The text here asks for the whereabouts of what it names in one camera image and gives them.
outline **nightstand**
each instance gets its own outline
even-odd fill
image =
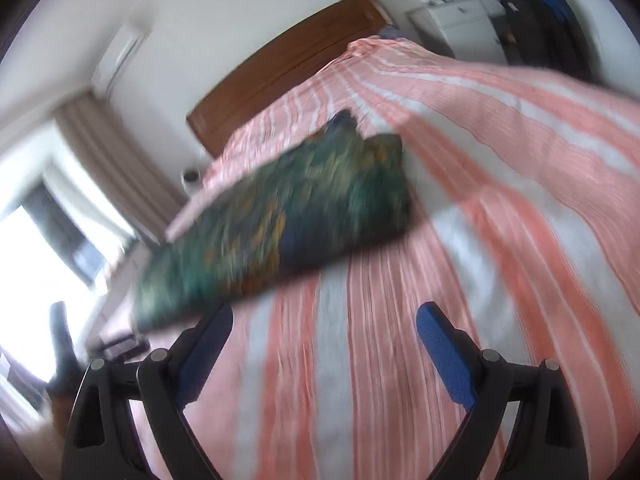
[[[463,61],[506,65],[490,19],[502,14],[498,0],[453,0],[407,13],[426,49]]]

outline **air conditioner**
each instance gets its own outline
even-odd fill
[[[118,74],[126,62],[138,51],[145,38],[146,34],[130,23],[124,23],[120,27],[104,52],[91,79],[96,97],[109,97]]]

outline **wooden headboard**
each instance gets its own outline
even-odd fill
[[[342,0],[320,10],[233,70],[187,122],[206,150],[220,156],[237,128],[340,56],[348,43],[391,23],[377,0]]]

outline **green patterned fabric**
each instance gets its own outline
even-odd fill
[[[343,110],[222,193],[154,254],[138,283],[134,323],[140,332],[162,328],[398,235],[409,209],[400,137],[362,139]]]

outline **bedspread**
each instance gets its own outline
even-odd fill
[[[464,417],[415,331],[420,304],[436,301],[480,348],[559,361],[590,476],[605,479],[640,430],[640,108],[554,72],[358,40],[236,131],[169,236],[345,107],[365,136],[401,135],[412,227],[234,305],[185,410],[215,467],[227,479],[427,478]]]

